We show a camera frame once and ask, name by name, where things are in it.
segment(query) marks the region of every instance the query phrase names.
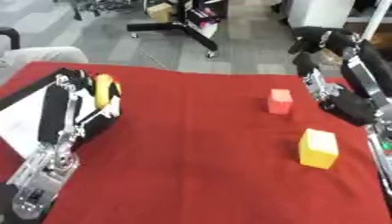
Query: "white object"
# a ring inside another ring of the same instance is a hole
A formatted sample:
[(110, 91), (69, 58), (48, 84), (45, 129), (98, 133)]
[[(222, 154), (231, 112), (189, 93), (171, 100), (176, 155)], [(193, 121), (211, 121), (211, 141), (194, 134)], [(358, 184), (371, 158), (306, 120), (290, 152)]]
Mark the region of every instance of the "white object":
[(354, 0), (292, 0), (291, 27), (321, 26), (341, 28), (354, 6)]
[(384, 19), (385, 15), (387, 14), (390, 5), (392, 4), (392, 0), (382, 0), (380, 1), (379, 5), (377, 6), (377, 10), (374, 12), (372, 18), (370, 19), (369, 24), (365, 32), (362, 35), (363, 39), (371, 40), (372, 37), (375, 35), (380, 23)]

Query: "caster wheel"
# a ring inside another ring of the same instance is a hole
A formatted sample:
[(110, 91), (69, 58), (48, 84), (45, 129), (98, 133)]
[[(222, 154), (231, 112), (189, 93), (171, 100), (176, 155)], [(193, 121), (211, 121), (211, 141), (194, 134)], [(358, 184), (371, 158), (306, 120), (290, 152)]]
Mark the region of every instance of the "caster wheel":
[(137, 33), (135, 33), (135, 32), (132, 32), (132, 33), (130, 34), (130, 36), (131, 36), (133, 39), (138, 39), (138, 38), (139, 38), (139, 35), (138, 35)]
[(206, 53), (206, 56), (207, 56), (209, 59), (215, 58), (217, 55), (218, 55), (217, 52), (212, 52), (212, 51), (208, 51), (208, 52)]

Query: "office chair base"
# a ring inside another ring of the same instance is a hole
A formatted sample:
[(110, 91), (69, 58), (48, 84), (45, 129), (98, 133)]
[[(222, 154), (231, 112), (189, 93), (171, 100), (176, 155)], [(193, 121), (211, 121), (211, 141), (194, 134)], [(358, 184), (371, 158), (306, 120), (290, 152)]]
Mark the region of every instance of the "office chair base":
[(127, 25), (128, 32), (132, 32), (131, 37), (137, 38), (138, 35), (135, 32), (147, 32), (147, 31), (172, 31), (172, 30), (181, 30), (186, 35), (191, 37), (192, 39), (199, 42), (205, 48), (208, 49), (207, 57), (213, 58), (216, 56), (218, 51), (218, 46), (211, 39), (205, 37), (203, 34), (195, 31), (188, 24), (183, 24), (180, 22), (170, 22), (170, 23), (162, 23), (162, 24), (128, 24)]

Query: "floor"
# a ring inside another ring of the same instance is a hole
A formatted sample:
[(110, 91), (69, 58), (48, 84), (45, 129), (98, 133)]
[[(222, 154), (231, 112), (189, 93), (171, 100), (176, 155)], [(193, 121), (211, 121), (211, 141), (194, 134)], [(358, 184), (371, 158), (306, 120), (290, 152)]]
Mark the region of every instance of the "floor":
[[(18, 29), (23, 47), (77, 46), (92, 63), (207, 74), (294, 74), (287, 53), (291, 31), (271, 15), (269, 6), (274, 2), (229, 0), (228, 20), (220, 23), (213, 37), (220, 48), (213, 59), (206, 58), (203, 46), (180, 32), (150, 31), (131, 38), (126, 24), (150, 21), (140, 3), (128, 13), (100, 17), (85, 13), (80, 22), (73, 20), (65, 0), (0, 0), (0, 25)], [(0, 47), (5, 40), (0, 38)], [(336, 74), (333, 69), (327, 76)]]

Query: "table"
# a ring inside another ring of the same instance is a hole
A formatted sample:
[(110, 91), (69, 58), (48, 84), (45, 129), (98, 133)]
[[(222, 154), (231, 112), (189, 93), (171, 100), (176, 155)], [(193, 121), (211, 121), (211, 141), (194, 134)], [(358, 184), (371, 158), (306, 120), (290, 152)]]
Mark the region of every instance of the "table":
[[(46, 224), (390, 223), (364, 130), (320, 111), (295, 76), (41, 62), (0, 96), (60, 67), (114, 75), (123, 115), (79, 149)], [(266, 112), (271, 88), (291, 90), (290, 115)], [(298, 163), (307, 128), (337, 134), (330, 170)], [(20, 159), (4, 143), (0, 159), (5, 180)]]

